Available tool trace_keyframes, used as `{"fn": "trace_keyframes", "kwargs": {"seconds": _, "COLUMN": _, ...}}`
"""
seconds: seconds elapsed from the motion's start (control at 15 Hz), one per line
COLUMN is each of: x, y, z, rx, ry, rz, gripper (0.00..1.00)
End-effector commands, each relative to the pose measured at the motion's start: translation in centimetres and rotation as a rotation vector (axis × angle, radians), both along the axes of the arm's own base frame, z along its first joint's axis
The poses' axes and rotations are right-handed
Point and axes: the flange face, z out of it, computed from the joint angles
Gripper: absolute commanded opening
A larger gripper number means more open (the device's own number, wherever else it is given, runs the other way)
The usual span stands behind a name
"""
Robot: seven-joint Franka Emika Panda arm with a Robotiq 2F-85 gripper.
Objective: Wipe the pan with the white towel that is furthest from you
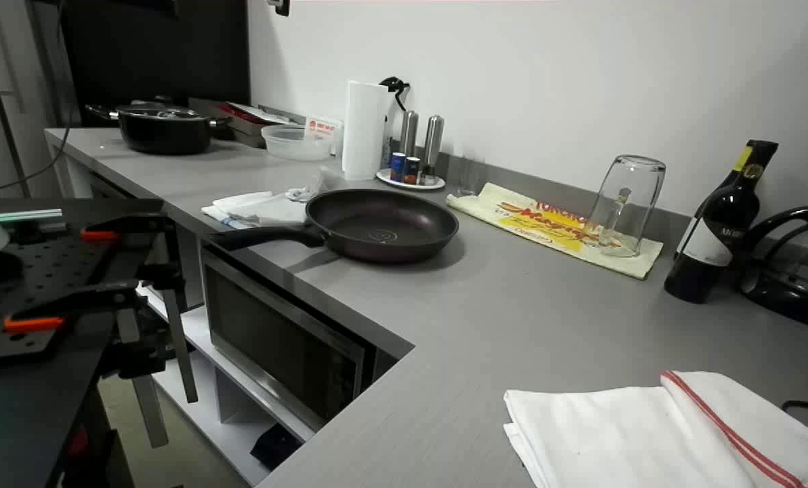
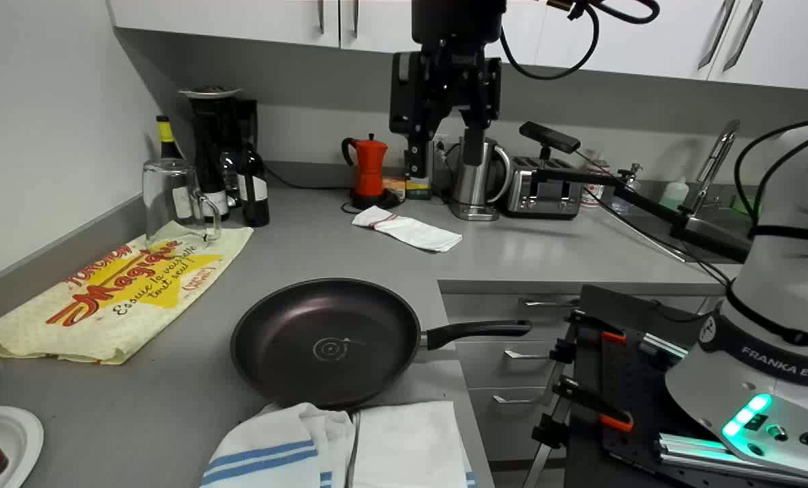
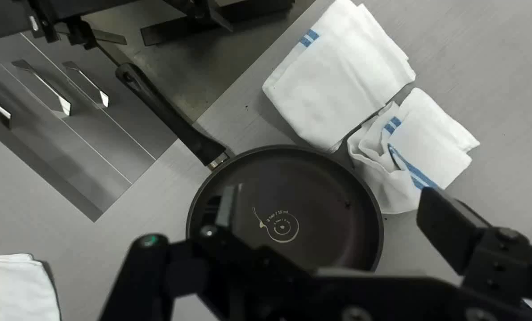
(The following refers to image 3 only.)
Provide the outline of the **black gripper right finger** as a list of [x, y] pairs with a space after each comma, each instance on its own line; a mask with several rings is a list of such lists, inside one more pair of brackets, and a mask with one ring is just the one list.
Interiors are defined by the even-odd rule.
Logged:
[[422, 191], [417, 223], [458, 275], [467, 271], [477, 243], [492, 227], [465, 202], [433, 187]]

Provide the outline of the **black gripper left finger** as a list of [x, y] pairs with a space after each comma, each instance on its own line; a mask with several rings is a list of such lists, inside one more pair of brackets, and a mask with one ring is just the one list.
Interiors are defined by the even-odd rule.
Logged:
[[220, 203], [217, 205], [215, 212], [204, 219], [202, 228], [199, 234], [202, 237], [213, 237], [219, 234], [220, 228], [231, 230], [235, 218], [242, 207], [242, 191], [244, 186], [227, 186], [220, 196]]

